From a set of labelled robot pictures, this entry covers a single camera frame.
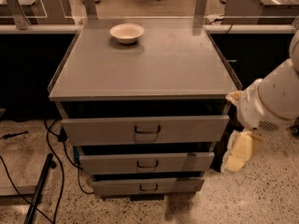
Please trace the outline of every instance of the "black handle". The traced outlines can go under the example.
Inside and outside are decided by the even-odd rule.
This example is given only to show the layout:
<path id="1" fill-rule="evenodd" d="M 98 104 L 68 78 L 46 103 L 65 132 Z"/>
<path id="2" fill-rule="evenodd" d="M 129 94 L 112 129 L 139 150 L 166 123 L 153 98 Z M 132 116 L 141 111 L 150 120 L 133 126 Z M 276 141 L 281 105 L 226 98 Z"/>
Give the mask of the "black handle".
<path id="1" fill-rule="evenodd" d="M 155 131 L 139 131 L 137 126 L 135 126 L 135 133 L 139 133 L 139 134 L 155 134 L 155 133 L 159 133 L 161 131 L 161 126 L 158 125 L 157 130 Z"/>
<path id="2" fill-rule="evenodd" d="M 142 184 L 140 184 L 139 188 L 140 188 L 141 191 L 156 191 L 158 189 L 158 184 L 156 183 L 156 187 L 153 188 L 153 189 L 143 189 Z"/>
<path id="3" fill-rule="evenodd" d="M 139 161 L 137 161 L 137 167 L 138 168 L 156 168 L 156 167 L 158 167 L 158 164 L 159 164 L 159 162 L 156 161 L 156 163 L 153 164 L 153 165 L 140 165 Z"/>

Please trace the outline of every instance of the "drawer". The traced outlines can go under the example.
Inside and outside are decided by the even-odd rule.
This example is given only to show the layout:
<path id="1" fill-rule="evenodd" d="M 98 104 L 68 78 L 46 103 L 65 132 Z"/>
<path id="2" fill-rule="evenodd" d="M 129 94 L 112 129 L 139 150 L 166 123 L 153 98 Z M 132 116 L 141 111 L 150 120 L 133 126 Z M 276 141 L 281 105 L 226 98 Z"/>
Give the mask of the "drawer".
<path id="1" fill-rule="evenodd" d="M 213 152 L 91 155 L 80 156 L 80 163 L 90 175 L 142 174 L 206 171 L 213 158 Z"/>
<path id="2" fill-rule="evenodd" d="M 228 116 L 64 119 L 74 146 L 220 141 Z"/>
<path id="3" fill-rule="evenodd" d="M 109 180 L 92 183 L 94 194 L 100 197 L 196 192 L 204 179 L 200 177 Z"/>

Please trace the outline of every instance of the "desk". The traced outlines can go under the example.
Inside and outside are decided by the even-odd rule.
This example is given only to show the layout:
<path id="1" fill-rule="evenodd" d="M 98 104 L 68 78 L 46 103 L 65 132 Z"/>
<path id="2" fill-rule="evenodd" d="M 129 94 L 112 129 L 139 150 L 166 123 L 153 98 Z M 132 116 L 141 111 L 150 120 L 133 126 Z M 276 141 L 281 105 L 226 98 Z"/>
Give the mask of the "desk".
<path id="1" fill-rule="evenodd" d="M 227 0 L 222 23 L 291 24 L 298 15 L 299 0 Z"/>
<path id="2" fill-rule="evenodd" d="M 32 24 L 74 24 L 68 0 L 19 0 L 19 3 Z M 7 1 L 0 0 L 0 24 L 13 24 L 10 17 Z"/>
<path id="3" fill-rule="evenodd" d="M 109 30 L 145 28 L 133 45 Z M 194 18 L 87 21 L 50 99 L 95 195 L 196 192 L 237 88 Z"/>

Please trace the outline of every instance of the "floor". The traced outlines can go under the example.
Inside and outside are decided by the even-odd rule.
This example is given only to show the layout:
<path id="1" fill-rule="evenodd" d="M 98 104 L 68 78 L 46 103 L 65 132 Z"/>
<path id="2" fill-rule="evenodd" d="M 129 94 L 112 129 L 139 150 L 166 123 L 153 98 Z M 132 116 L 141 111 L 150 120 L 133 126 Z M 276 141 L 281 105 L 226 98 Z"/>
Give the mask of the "floor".
<path id="1" fill-rule="evenodd" d="M 79 0 L 70 0 L 76 14 L 83 14 Z M 102 0 L 101 16 L 191 16 L 196 0 Z M 224 5 L 209 0 L 208 14 L 221 14 Z M 52 131 L 61 128 L 57 122 Z M 17 187 L 35 186 L 50 149 L 43 120 L 2 120 L 0 137 L 7 133 L 28 133 L 0 140 L 0 155 Z M 299 139 L 289 130 L 263 138 L 261 150 L 236 174 L 210 170 L 205 184 L 195 195 L 173 194 L 160 201 L 131 202 L 129 198 L 102 200 L 83 193 L 78 186 L 78 169 L 64 153 L 64 145 L 49 134 L 50 144 L 64 165 L 65 181 L 56 223 L 299 223 Z M 66 142 L 71 156 L 72 147 Z M 0 164 L 0 190 L 11 187 Z M 62 171 L 49 172 L 38 208 L 53 219 Z M 79 174 L 86 191 L 91 180 Z M 0 223 L 22 223 L 29 205 L 19 197 L 0 198 Z M 50 223 L 36 213 L 35 223 Z"/>

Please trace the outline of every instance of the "bowl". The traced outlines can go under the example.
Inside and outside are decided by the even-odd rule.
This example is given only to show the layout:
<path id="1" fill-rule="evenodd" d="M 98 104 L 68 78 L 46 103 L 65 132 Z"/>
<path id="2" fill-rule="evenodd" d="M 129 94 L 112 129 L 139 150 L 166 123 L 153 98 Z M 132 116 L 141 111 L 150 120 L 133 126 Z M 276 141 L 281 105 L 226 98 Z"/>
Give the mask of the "bowl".
<path id="1" fill-rule="evenodd" d="M 122 44 L 133 44 L 144 34 L 144 28 L 137 24 L 124 23 L 112 27 L 110 34 Z"/>

